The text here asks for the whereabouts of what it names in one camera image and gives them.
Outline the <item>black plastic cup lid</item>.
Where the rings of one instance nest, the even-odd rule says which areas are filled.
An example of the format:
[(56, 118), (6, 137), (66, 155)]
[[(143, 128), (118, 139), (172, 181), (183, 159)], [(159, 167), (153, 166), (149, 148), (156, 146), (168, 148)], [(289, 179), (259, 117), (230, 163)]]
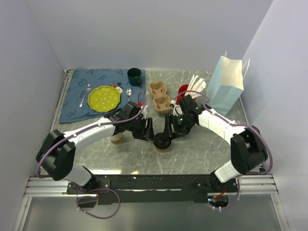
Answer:
[(157, 133), (155, 135), (154, 146), (161, 150), (168, 149), (171, 146), (171, 138), (169, 136), (165, 136), (162, 132)]

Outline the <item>brown paper cup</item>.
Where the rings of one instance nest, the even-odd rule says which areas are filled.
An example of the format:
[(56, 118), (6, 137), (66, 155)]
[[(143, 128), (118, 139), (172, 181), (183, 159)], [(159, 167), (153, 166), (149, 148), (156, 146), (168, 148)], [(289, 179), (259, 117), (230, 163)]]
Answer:
[(162, 149), (162, 148), (158, 148), (156, 147), (156, 150), (159, 152), (159, 153), (165, 153), (169, 150), (169, 148), (165, 148), (165, 149)]

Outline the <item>light blue paper bag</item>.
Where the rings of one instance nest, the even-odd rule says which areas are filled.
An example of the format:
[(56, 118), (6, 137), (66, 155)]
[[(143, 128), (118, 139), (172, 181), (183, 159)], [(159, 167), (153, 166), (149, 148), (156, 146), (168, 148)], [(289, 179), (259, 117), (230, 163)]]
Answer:
[(239, 99), (249, 66), (250, 59), (243, 63), (226, 54), (220, 57), (206, 90), (209, 105), (216, 112), (225, 116)]

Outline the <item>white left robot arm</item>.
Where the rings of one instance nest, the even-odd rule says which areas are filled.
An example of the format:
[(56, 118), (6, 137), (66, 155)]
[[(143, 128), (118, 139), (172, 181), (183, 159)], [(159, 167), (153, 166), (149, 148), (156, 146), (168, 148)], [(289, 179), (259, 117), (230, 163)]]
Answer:
[(75, 154), (98, 140), (125, 131), (130, 131), (135, 139), (154, 141), (153, 120), (144, 111), (144, 106), (128, 102), (124, 108), (82, 128), (67, 132), (51, 131), (36, 156), (36, 176), (44, 177), (40, 173), (42, 168), (54, 181), (72, 181), (83, 193), (91, 193), (95, 189), (95, 176), (86, 167), (74, 164)]

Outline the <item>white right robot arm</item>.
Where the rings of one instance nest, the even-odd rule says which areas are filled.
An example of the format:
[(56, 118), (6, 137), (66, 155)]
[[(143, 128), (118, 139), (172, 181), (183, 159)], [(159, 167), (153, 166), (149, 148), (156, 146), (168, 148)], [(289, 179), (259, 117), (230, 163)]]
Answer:
[(169, 148), (173, 139), (187, 135), (194, 125), (221, 137), (230, 146), (230, 159), (210, 174), (210, 185), (214, 191), (221, 192), (228, 181), (251, 173), (265, 161), (269, 161), (269, 167), (263, 173), (266, 175), (272, 170), (272, 153), (258, 128), (237, 124), (206, 103), (198, 105), (190, 95), (180, 99), (180, 108), (180, 114), (166, 114), (164, 132), (156, 136), (155, 147)]

